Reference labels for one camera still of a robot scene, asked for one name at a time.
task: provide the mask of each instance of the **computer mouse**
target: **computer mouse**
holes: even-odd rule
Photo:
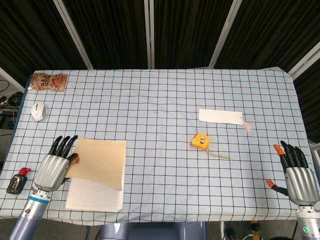
[[[46,116],[45,104],[43,102],[36,102],[31,108],[31,115],[36,122],[44,119]]]

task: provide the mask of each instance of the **tape measure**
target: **tape measure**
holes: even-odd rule
[[[218,158],[222,158],[222,159],[231,159],[228,156],[221,156],[218,154],[214,154],[212,152],[209,151],[209,137],[204,134],[204,133],[198,133],[194,136],[194,138],[191,140],[191,145],[198,148],[198,149],[202,149],[205,150],[209,155],[213,156],[213,157],[218,157]]]

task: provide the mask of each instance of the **table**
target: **table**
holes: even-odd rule
[[[43,217],[80,225],[150,221],[279,220],[295,216],[288,197],[264,179],[285,187],[273,144],[299,146],[313,168],[292,78],[264,70],[63,70],[64,92],[26,93],[11,148],[0,175],[0,217],[20,215],[32,180],[59,135],[126,140],[123,209],[119,213],[65,209],[70,181],[52,195]],[[30,110],[44,101],[47,116]],[[255,126],[200,122],[199,109],[243,112]],[[190,146],[197,133],[210,138],[217,159]],[[20,195],[6,193],[10,179],[28,167]]]

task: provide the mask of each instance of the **orange package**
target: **orange package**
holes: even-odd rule
[[[68,74],[60,73],[50,75],[46,73],[34,73],[31,80],[31,87],[37,90],[52,89],[62,92],[67,86]]]

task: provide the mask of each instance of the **silver robotic hand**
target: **silver robotic hand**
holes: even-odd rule
[[[320,201],[315,176],[304,153],[298,148],[281,141],[284,151],[277,144],[274,145],[283,167],[286,187],[279,187],[271,180],[266,182],[276,192],[289,196],[298,205],[296,217],[303,240],[320,240],[320,212],[314,204]]]
[[[57,190],[65,182],[68,167],[72,161],[79,162],[77,153],[69,151],[78,136],[70,138],[59,136],[52,144],[47,156],[44,157],[41,166],[34,178],[37,187],[28,198],[20,217],[9,237],[10,240],[32,239],[39,221],[41,220],[51,198],[51,193]]]

